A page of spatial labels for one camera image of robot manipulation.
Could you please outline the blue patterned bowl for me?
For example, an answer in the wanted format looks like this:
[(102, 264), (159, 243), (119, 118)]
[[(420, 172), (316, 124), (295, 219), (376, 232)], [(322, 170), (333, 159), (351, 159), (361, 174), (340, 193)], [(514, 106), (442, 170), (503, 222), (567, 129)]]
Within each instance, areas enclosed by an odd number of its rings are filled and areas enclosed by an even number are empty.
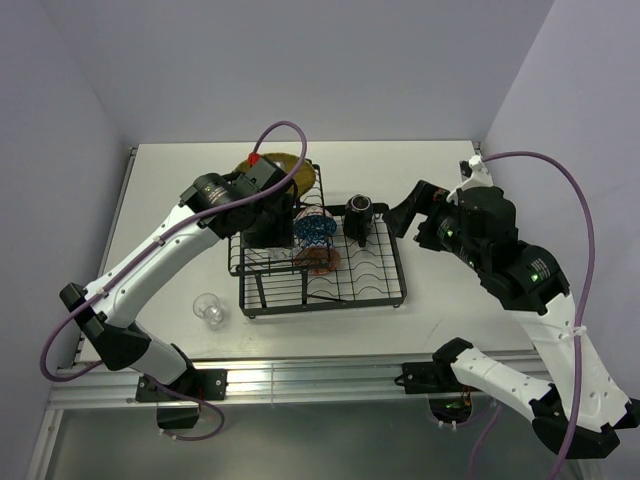
[(336, 230), (336, 220), (321, 206), (308, 206), (293, 220), (293, 232), (300, 250), (328, 249)]

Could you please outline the orange patterned bowl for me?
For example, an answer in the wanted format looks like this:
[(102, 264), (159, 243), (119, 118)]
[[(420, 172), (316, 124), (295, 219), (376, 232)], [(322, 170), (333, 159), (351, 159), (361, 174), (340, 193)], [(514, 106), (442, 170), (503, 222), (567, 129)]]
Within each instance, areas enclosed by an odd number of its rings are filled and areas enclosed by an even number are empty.
[(296, 267), (306, 269), (311, 275), (321, 276), (335, 271), (341, 263), (339, 252), (333, 247), (311, 246), (303, 248), (294, 258)]

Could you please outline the yellow woven round plate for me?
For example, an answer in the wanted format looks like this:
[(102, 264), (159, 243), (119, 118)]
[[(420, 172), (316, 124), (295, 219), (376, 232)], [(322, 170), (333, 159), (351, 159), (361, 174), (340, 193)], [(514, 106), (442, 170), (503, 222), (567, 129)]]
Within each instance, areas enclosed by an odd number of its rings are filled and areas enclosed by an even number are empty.
[[(299, 159), (296, 155), (284, 152), (266, 153), (263, 154), (263, 157), (282, 167), (286, 173), (289, 173), (293, 169)], [(288, 193), (294, 194), (297, 199), (300, 199), (314, 186), (316, 173), (309, 159), (304, 160), (294, 175), (293, 180), (296, 188), (290, 187)]]

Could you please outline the black mug white inside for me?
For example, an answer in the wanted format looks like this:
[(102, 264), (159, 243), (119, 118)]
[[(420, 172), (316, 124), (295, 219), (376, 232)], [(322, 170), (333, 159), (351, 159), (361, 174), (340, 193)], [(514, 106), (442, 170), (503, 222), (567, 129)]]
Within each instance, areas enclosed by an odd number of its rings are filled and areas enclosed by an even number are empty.
[(345, 206), (344, 235), (356, 240), (358, 245), (364, 248), (372, 230), (373, 217), (373, 203), (368, 196), (357, 194), (351, 197)]

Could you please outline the clear glass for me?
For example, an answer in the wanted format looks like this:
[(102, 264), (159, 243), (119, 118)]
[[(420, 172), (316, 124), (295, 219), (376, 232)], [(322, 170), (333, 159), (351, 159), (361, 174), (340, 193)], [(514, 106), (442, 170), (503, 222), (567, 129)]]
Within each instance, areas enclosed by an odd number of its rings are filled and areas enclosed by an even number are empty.
[(220, 299), (212, 293), (199, 295), (193, 302), (194, 315), (208, 327), (217, 328), (224, 320), (224, 310)]
[(266, 252), (272, 261), (291, 261), (293, 259), (293, 250), (291, 248), (269, 247)]

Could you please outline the clear glass front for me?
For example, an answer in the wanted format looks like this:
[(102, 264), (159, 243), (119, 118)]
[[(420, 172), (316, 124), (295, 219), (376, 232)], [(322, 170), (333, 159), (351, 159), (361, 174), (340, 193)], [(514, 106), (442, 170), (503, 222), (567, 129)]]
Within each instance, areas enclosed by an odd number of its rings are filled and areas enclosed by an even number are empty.
[(291, 248), (269, 247), (266, 252), (272, 261), (291, 261), (293, 259), (293, 250)]

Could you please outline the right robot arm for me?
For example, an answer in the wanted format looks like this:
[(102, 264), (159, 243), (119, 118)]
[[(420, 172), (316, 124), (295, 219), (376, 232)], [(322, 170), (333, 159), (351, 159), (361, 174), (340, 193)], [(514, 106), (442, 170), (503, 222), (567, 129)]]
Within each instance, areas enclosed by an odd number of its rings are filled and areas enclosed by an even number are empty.
[(603, 459), (620, 443), (621, 429), (639, 425), (639, 402), (628, 397), (602, 364), (586, 333), (579, 331), (569, 283), (555, 257), (518, 237), (516, 207), (495, 186), (447, 190), (419, 181), (383, 219), (397, 238), (414, 217), (424, 216), (415, 241), (449, 252), (478, 276), (481, 286), (523, 328), (550, 380), (527, 376), (454, 338), (421, 372), (403, 370), (409, 393), (435, 393), (468, 386), (483, 391), (526, 418), (538, 439), (559, 453), (574, 396), (574, 341), (581, 341), (582, 383), (569, 459)]

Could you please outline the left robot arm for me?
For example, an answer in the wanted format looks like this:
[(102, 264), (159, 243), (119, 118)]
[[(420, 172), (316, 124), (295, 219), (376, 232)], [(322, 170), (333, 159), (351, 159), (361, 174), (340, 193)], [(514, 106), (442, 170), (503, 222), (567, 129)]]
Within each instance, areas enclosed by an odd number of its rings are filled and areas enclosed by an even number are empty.
[(60, 299), (111, 371), (131, 368), (153, 378), (172, 399), (195, 386), (191, 361), (175, 345), (140, 327), (136, 318), (183, 267), (239, 232), (270, 230), (291, 204), (293, 180), (258, 156), (245, 173), (199, 176), (161, 225), (123, 261), (86, 286), (66, 285)]

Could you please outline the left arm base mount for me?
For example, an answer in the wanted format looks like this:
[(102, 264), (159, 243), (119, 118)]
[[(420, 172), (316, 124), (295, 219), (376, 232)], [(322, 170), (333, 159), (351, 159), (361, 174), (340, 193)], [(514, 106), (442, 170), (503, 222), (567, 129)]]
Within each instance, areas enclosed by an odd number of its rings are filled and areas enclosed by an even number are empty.
[(164, 431), (193, 429), (199, 420), (205, 419), (206, 413), (218, 417), (216, 431), (219, 431), (226, 417), (216, 402), (225, 399), (226, 389), (225, 369), (191, 369), (168, 385), (142, 375), (134, 399), (140, 404), (157, 404), (156, 423)]

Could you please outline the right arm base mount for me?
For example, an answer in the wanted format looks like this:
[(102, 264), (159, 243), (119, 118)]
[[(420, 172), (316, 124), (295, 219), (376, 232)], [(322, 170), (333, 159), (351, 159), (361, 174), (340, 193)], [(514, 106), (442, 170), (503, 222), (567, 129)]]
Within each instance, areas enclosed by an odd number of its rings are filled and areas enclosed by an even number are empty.
[(394, 384), (407, 395), (475, 392), (477, 388), (462, 384), (452, 368), (439, 362), (406, 362)]

